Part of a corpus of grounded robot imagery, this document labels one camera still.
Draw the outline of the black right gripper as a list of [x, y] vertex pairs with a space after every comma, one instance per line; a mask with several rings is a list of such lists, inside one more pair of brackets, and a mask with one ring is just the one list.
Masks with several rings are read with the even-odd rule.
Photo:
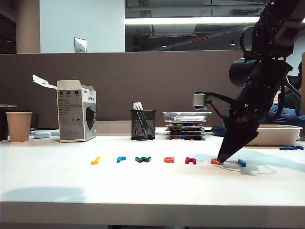
[[218, 153], [223, 163], [258, 136], [257, 129], [269, 110], [268, 100], [227, 100], [229, 116], [223, 117], [225, 136]]

